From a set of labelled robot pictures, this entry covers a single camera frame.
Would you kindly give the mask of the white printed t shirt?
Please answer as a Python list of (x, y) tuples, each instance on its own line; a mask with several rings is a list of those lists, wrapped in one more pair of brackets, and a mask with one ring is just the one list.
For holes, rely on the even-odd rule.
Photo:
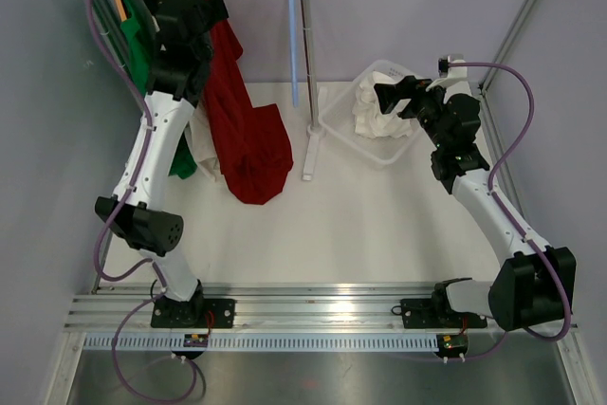
[(378, 71), (363, 77), (356, 89), (356, 101), (352, 108), (355, 133), (364, 138), (407, 138), (413, 132), (412, 123), (403, 120), (395, 112), (383, 114), (375, 92), (376, 83), (394, 84), (395, 80)]

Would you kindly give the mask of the light blue plastic hanger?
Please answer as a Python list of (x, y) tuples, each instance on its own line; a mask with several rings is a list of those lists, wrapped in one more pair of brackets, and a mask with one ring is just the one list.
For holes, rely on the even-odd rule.
[(291, 99), (293, 107), (298, 108), (300, 100), (298, 86), (298, 45), (295, 0), (288, 0), (288, 26)]

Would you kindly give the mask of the red t shirt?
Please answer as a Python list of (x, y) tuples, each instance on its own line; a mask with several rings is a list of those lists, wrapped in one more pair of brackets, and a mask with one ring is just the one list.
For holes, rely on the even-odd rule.
[(211, 74), (201, 106), (219, 170), (239, 201), (264, 205), (283, 191), (293, 167), (289, 136), (276, 104), (252, 105), (238, 66), (243, 48), (227, 19), (212, 27), (211, 40)]

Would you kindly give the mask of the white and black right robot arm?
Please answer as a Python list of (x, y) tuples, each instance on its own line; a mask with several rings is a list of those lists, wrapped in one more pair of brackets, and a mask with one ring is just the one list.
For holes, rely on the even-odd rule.
[(416, 120), (435, 149), (434, 177), (461, 204), (487, 238), (501, 263), (494, 281), (472, 279), (439, 284), (431, 301), (432, 318), (452, 325), (463, 314), (493, 319), (506, 332), (560, 321), (553, 336), (570, 330), (576, 260), (567, 248), (554, 248), (535, 232), (494, 182), (494, 167), (476, 143), (480, 103), (470, 95), (448, 96), (428, 79), (407, 76), (374, 86), (380, 110)]

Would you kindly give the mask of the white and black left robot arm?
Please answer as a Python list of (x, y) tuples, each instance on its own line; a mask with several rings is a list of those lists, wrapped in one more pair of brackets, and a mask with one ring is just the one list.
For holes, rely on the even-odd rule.
[(144, 114), (119, 184), (99, 197), (95, 213), (112, 234), (154, 269), (154, 328), (228, 328), (233, 302), (206, 300), (179, 243), (183, 218), (163, 209), (180, 139), (202, 99), (214, 49), (210, 32), (229, 14), (224, 0), (143, 0), (156, 23), (152, 59), (141, 91)]

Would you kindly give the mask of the beige t shirt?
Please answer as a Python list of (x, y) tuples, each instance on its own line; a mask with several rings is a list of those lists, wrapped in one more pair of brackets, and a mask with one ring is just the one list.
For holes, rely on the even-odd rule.
[(165, 93), (177, 101), (184, 99), (193, 107), (182, 134), (185, 134), (196, 169), (214, 181), (219, 173), (218, 155), (212, 142), (210, 122), (201, 106), (211, 74), (212, 28), (202, 30), (201, 26), (200, 20), (193, 20), (155, 31), (146, 96), (154, 92)]

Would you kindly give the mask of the green t shirt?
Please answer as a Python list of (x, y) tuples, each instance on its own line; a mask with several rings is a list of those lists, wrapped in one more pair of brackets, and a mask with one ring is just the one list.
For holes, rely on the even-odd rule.
[[(146, 84), (150, 63), (152, 61), (153, 43), (143, 14), (135, 5), (134, 0), (122, 0), (128, 19), (120, 22), (120, 30), (128, 46), (128, 73), (142, 97), (146, 95)], [(196, 165), (186, 142), (185, 134), (181, 135), (175, 150), (169, 175), (181, 179), (191, 177)]]

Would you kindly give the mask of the white plastic basket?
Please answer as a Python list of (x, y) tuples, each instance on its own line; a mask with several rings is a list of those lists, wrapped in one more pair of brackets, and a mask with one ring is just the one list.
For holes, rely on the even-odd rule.
[(329, 100), (319, 114), (320, 124), (325, 131), (337, 138), (344, 145), (355, 150), (367, 162), (376, 167), (394, 164), (421, 135), (421, 127), (415, 120), (412, 123), (414, 132), (407, 138), (364, 138), (355, 133), (355, 120), (352, 108), (356, 101), (356, 89), (368, 73), (378, 71), (400, 82), (412, 74), (407, 68), (386, 60), (378, 60), (367, 67), (352, 82), (341, 90), (339, 95)]

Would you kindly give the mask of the aluminium corner post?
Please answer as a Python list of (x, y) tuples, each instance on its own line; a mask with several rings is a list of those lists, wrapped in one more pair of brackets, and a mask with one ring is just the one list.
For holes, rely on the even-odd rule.
[(517, 41), (521, 38), (524, 28), (530, 20), (532, 12), (539, 5), (539, 2), (540, 0), (524, 0), (522, 2), (492, 59), (494, 64), (506, 64), (508, 56), (513, 51)]

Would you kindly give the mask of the aluminium frame rail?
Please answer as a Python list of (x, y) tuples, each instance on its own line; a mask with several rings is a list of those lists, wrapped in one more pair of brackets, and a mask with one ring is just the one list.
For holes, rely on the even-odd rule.
[[(403, 298), (426, 298), (428, 283), (206, 284), (204, 296), (235, 300), (231, 333), (398, 333), (392, 308)], [(66, 332), (109, 332), (149, 298), (145, 284), (103, 284), (73, 298)]]

